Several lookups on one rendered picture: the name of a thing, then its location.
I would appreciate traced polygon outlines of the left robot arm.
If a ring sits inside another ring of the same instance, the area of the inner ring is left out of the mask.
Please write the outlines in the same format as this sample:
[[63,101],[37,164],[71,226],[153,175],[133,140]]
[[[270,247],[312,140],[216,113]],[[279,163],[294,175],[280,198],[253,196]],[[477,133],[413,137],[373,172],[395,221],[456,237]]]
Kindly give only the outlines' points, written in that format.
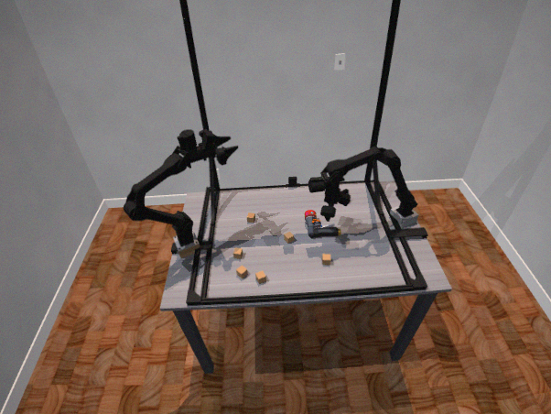
[[[390,166],[389,169],[391,170],[392,175],[395,176],[395,180],[397,181],[397,190],[395,191],[395,193],[396,196],[399,195],[399,197],[401,197],[400,199],[397,196],[401,203],[399,205],[399,210],[396,210],[403,217],[413,214],[414,212],[412,212],[412,209],[417,206],[417,202],[415,201],[415,197],[405,184],[405,179],[400,170],[401,160],[393,152],[392,149],[371,147],[369,150],[366,150],[353,157],[346,159],[337,159],[329,162],[326,168],[324,168],[320,172],[321,177],[310,178],[310,180],[308,181],[309,192],[312,193],[325,190],[329,192],[337,192],[339,191],[340,181],[345,181],[343,176],[345,176],[348,171],[358,168],[359,166],[369,163],[373,160],[378,160],[388,167]],[[329,177],[326,172],[329,173]],[[338,197],[336,197],[334,204],[340,203],[344,206],[347,206],[350,200],[351,195],[349,194],[349,190],[345,189],[343,191],[339,191]]]

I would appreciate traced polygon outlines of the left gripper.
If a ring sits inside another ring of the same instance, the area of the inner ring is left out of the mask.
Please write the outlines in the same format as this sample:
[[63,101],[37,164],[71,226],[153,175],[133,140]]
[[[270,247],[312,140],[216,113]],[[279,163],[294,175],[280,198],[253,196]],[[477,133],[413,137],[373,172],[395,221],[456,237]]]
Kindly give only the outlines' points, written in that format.
[[324,216],[327,222],[330,221],[330,217],[332,218],[335,217],[336,208],[334,207],[334,202],[336,197],[338,197],[338,193],[339,191],[329,192],[325,190],[324,202],[326,202],[329,206],[326,206],[326,205],[322,206],[320,215]]

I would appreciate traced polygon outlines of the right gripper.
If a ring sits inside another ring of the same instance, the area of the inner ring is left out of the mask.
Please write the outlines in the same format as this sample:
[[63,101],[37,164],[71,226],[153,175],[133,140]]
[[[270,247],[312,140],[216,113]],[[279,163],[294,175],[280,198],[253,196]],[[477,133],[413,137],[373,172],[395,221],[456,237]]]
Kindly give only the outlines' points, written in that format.
[[[229,141],[231,139],[230,136],[215,136],[213,146],[215,146],[214,149],[211,150],[204,150],[203,145],[198,145],[197,148],[200,152],[200,157],[204,161],[207,160],[206,158],[213,157],[217,158],[217,161],[220,163],[220,165],[227,164],[227,159],[230,157],[230,155],[238,149],[238,146],[234,147],[222,147],[217,148],[218,146],[222,145],[223,143]],[[216,149],[216,150],[215,150]]]

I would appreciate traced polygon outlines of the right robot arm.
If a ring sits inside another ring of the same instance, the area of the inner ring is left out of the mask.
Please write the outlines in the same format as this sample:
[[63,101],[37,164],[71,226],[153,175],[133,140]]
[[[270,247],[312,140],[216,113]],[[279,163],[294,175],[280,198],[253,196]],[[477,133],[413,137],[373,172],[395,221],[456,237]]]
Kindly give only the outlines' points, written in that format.
[[[200,131],[199,135],[202,137],[202,142],[200,143],[200,145],[203,145],[202,149],[211,150],[215,148],[213,146],[214,134],[212,131],[204,129]],[[172,214],[145,207],[145,196],[147,192],[152,190],[167,177],[179,174],[187,167],[191,169],[190,163],[201,160],[193,130],[188,129],[182,131],[178,136],[178,142],[179,146],[175,148],[174,152],[165,160],[159,169],[133,185],[131,192],[126,198],[124,211],[133,221],[144,221],[147,219],[173,224],[172,228],[176,231],[179,244],[180,246],[184,246],[194,242],[192,234],[193,221],[191,218],[180,211]]]

